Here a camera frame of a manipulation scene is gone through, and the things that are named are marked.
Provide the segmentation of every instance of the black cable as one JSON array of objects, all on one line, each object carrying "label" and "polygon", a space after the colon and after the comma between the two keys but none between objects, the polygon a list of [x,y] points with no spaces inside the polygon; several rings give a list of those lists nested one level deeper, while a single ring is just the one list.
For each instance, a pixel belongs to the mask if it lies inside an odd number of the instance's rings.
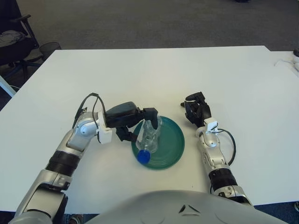
[{"label": "black cable", "polygon": [[[95,100],[94,105],[93,105],[93,111],[92,111],[92,113],[93,113],[93,121],[94,121],[94,123],[95,123],[97,129],[99,128],[99,126],[98,126],[98,124],[97,124],[97,122],[96,122],[96,120],[95,120],[95,118],[94,118],[94,108],[95,108],[95,106],[96,106],[96,104],[97,104],[97,102],[98,102],[98,99],[99,99],[99,97],[97,97],[97,99]],[[101,143],[101,142],[100,142],[99,132],[97,132],[96,135],[97,135],[98,142]]]},{"label": "black cable", "polygon": [[216,125],[215,127],[213,127],[211,130],[214,130],[216,127],[218,127],[218,123],[217,123],[217,125]]},{"label": "black cable", "polygon": [[[99,128],[99,126],[98,126],[98,124],[97,124],[97,122],[96,122],[96,120],[95,120],[95,117],[94,117],[94,108],[95,108],[95,106],[96,106],[98,100],[99,100],[99,101],[101,102],[101,104],[102,104],[104,117],[106,116],[106,109],[105,109],[105,105],[104,105],[103,100],[101,99],[101,97],[100,97],[97,93],[92,92],[92,93],[90,93],[87,97],[85,97],[85,98],[83,99],[82,103],[80,104],[80,106],[79,106],[79,108],[78,108],[78,110],[77,110],[77,113],[76,113],[76,115],[75,115],[75,119],[74,119],[74,123],[73,123],[72,129],[75,127],[76,122],[78,121],[78,118],[80,117],[80,115],[81,115],[81,113],[82,113],[82,111],[83,111],[84,103],[85,103],[85,101],[86,101],[89,97],[96,97],[96,98],[97,98],[96,101],[94,102],[94,105],[93,105],[93,111],[92,111],[93,121],[94,121],[94,123],[95,123],[97,129]],[[97,137],[98,137],[98,141],[99,141],[99,143],[100,143],[99,132],[97,132],[96,135],[97,135]]]},{"label": "black cable", "polygon": [[220,131],[219,131],[219,132],[213,132],[213,133],[226,132],[226,133],[230,136],[230,138],[231,138],[231,140],[232,140],[232,142],[233,142],[234,151],[233,151],[232,158],[231,158],[230,161],[228,162],[228,165],[230,166],[230,165],[233,163],[233,161],[235,160],[235,154],[236,154],[236,151],[237,151],[237,150],[236,150],[236,145],[235,145],[235,139],[234,139],[233,135],[232,135],[229,131],[224,130],[224,129],[221,129],[221,128],[218,128],[218,130],[220,130]]},{"label": "black cable", "polygon": [[74,119],[74,123],[73,123],[73,125],[72,125],[72,128],[75,127],[76,122],[78,121],[78,118],[80,117],[80,115],[81,115],[81,113],[82,113],[82,110],[83,110],[83,106],[84,106],[85,101],[86,101],[88,98],[90,98],[90,97],[96,97],[97,99],[100,100],[100,102],[101,102],[101,104],[102,104],[102,108],[103,108],[103,114],[104,114],[104,116],[106,115],[106,109],[105,109],[105,105],[104,105],[103,100],[101,99],[101,97],[100,97],[97,93],[92,92],[92,93],[90,93],[87,97],[85,97],[85,98],[83,99],[82,103],[80,104],[80,106],[79,106],[79,108],[78,108],[78,110],[77,110],[77,112],[76,112],[76,115],[75,115],[75,119]]}]

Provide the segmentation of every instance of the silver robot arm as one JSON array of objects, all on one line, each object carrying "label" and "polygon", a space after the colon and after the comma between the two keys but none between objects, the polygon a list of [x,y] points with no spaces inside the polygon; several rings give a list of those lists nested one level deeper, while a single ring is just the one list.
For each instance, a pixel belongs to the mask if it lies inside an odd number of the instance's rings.
[{"label": "silver robot arm", "polygon": [[[83,109],[89,97],[96,97],[92,112]],[[102,110],[94,112],[97,101],[100,100]],[[48,165],[43,169],[20,203],[11,224],[39,224],[59,222],[67,204],[67,190],[72,181],[72,174],[90,143],[97,136],[99,143],[111,142],[112,129],[121,141],[136,141],[137,136],[128,128],[145,119],[150,120],[157,128],[158,111],[155,108],[140,110],[133,102],[117,105],[106,111],[102,99],[96,93],[89,94],[81,103],[72,129],[64,136]]]},{"label": "silver robot arm", "polygon": [[111,142],[112,130],[106,127],[103,112],[93,116],[92,112],[83,111],[75,128],[64,136],[47,167],[37,176],[10,223],[52,223],[60,220],[68,200],[62,191],[68,189],[73,172],[96,135],[102,144]]},{"label": "silver robot arm", "polygon": [[233,201],[252,205],[245,195],[242,187],[237,182],[220,150],[220,141],[217,137],[218,123],[211,117],[204,120],[205,126],[196,130],[199,138],[198,149],[202,153],[202,159],[206,174],[210,178],[213,194]]}]

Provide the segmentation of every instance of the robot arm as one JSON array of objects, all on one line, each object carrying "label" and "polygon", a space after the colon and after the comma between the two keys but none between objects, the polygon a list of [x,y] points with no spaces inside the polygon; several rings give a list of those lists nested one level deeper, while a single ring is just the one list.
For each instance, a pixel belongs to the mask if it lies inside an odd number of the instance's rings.
[{"label": "robot arm", "polygon": [[199,138],[198,148],[202,153],[206,174],[214,190],[213,194],[252,205],[243,189],[238,186],[220,150],[220,141],[217,137],[218,122],[212,117],[203,94],[198,92],[186,97],[181,106],[185,107],[187,119],[198,127],[195,135]]},{"label": "robot arm", "polygon": [[121,140],[136,140],[128,127],[136,125],[142,119],[150,120],[157,128],[157,110],[140,110],[133,102],[118,105],[107,112],[105,107],[95,113],[82,108],[90,96],[87,96],[75,116],[72,129],[64,136],[48,165],[43,169],[20,203],[15,218],[10,223],[52,223],[61,219],[67,204],[67,190],[72,181],[72,174],[78,166],[90,140],[97,136],[101,144],[111,142],[111,128],[125,130],[118,133]]}]

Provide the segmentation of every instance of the clear plastic bottle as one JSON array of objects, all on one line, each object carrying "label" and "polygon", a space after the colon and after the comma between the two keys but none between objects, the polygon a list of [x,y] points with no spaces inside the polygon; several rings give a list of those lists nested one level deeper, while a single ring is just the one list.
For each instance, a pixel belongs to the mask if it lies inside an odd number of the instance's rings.
[{"label": "clear plastic bottle", "polygon": [[144,120],[136,140],[136,146],[139,149],[137,159],[140,163],[145,164],[150,161],[150,154],[155,153],[158,149],[158,138],[160,136],[162,118],[158,119],[158,128],[154,129],[150,120]]}]

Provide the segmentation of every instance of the green plate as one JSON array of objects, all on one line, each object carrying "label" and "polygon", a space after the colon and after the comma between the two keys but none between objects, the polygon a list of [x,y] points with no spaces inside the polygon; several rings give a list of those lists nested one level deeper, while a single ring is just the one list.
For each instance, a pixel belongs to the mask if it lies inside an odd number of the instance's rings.
[{"label": "green plate", "polygon": [[[149,163],[143,164],[145,167],[155,170],[167,169],[176,164],[181,158],[185,147],[184,135],[179,126],[167,117],[161,116],[161,118],[163,122],[158,139],[158,149],[150,155]],[[137,125],[134,134],[139,134],[141,126],[142,122]],[[135,142],[132,142],[132,150],[137,158],[139,149],[136,147]]]}]

